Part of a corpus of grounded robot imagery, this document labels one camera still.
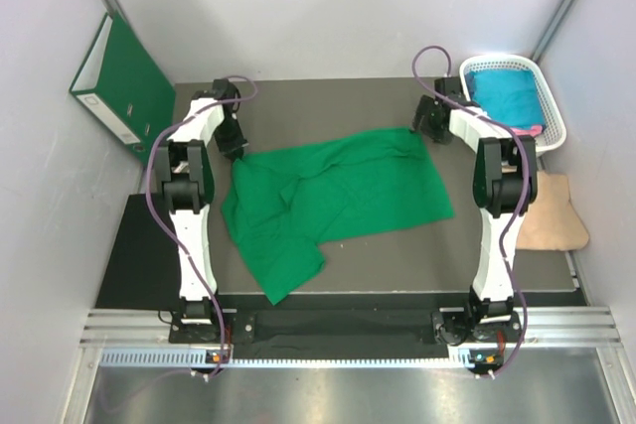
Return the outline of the green t shirt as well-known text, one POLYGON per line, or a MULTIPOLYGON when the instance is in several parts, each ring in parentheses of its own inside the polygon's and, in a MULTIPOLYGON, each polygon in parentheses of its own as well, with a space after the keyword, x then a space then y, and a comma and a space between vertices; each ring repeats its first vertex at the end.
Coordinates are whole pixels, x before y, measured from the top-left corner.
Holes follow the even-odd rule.
POLYGON ((272 305, 322 271, 323 243, 454 216, 421 137, 407 128, 250 154, 234 162, 221 211, 272 305))

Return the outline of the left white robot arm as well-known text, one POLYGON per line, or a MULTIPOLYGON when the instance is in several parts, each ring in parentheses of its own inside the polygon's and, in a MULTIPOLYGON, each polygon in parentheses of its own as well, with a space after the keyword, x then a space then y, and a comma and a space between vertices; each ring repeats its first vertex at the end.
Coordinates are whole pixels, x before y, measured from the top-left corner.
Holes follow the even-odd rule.
POLYGON ((150 193, 146 205, 179 257, 179 304, 169 337, 174 344, 227 341, 211 264, 209 215, 216 186, 208 146, 214 141, 231 162, 243 157, 247 140, 238 120, 241 102, 230 76, 216 79, 195 92, 187 116, 161 132, 151 147, 146 180, 155 182, 169 219, 160 218, 150 193))

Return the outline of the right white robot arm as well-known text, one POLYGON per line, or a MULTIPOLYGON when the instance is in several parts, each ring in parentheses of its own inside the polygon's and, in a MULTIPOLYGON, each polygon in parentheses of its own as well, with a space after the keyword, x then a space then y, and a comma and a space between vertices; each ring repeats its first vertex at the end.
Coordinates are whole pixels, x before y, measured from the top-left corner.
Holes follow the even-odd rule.
POLYGON ((435 143, 457 138, 475 153, 472 195, 482 218, 479 265, 463 316, 439 315, 442 339, 457 346, 520 326, 514 312, 517 239, 537 195, 536 142, 488 117, 457 76, 436 79, 421 97, 411 130, 435 143))

